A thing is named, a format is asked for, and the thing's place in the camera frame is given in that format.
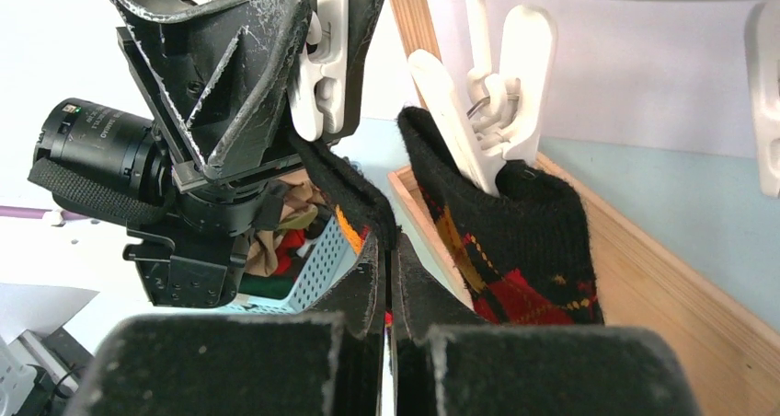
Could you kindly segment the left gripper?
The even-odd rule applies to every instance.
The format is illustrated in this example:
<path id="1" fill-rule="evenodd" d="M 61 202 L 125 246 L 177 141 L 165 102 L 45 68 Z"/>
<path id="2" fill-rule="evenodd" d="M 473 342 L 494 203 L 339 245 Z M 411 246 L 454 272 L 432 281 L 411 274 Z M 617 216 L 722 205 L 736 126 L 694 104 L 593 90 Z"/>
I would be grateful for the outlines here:
<path id="1" fill-rule="evenodd" d="M 261 166 L 312 14 L 308 0 L 113 0 L 117 40 L 154 117 L 156 139 L 186 193 L 248 187 L 304 168 Z M 366 57 L 384 0 L 317 0 L 316 114 L 322 141 L 355 133 Z M 225 181 L 209 179 L 228 179 Z"/>

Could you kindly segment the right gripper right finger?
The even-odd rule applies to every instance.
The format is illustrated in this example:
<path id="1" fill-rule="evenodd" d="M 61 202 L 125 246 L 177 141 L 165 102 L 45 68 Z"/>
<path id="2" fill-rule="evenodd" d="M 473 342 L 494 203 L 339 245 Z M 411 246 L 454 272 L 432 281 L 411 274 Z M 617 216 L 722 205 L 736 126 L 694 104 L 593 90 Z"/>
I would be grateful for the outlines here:
<path id="1" fill-rule="evenodd" d="M 389 288 L 396 414 L 438 415 L 442 369 L 436 361 L 433 330 L 486 321 L 435 279 L 404 233 L 389 266 Z"/>

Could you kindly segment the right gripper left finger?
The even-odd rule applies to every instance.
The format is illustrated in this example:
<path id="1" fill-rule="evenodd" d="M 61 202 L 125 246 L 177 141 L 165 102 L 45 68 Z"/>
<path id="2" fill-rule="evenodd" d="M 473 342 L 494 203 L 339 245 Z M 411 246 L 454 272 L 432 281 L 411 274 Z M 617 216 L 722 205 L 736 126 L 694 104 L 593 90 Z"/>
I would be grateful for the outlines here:
<path id="1" fill-rule="evenodd" d="M 384 360 L 385 253 L 369 234 L 355 263 L 308 310 L 330 338 L 322 415 L 376 415 Z"/>

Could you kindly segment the red black argyle sock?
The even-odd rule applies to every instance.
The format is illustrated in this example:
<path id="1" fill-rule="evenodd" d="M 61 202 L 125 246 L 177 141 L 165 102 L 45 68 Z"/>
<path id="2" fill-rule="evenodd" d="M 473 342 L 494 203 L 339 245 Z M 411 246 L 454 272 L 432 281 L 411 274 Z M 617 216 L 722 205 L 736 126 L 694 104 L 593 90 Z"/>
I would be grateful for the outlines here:
<path id="1" fill-rule="evenodd" d="M 496 324 L 604 322 L 587 215 L 566 181 L 511 161 L 489 195 L 462 176 L 427 110 L 397 116 L 412 172 L 475 312 Z"/>

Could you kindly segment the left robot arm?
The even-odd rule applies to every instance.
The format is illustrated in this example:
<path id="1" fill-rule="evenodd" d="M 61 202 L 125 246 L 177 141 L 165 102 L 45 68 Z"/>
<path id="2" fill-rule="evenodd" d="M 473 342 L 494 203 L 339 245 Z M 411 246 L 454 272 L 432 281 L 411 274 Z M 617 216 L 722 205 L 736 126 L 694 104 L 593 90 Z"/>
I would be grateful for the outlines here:
<path id="1" fill-rule="evenodd" d="M 41 127 L 29 180 L 67 211 L 122 225 L 157 306 L 236 296 L 253 232 L 303 169 L 330 201 L 366 192 L 331 151 L 361 118 L 384 0 L 110 0 L 151 119 L 79 98 Z"/>

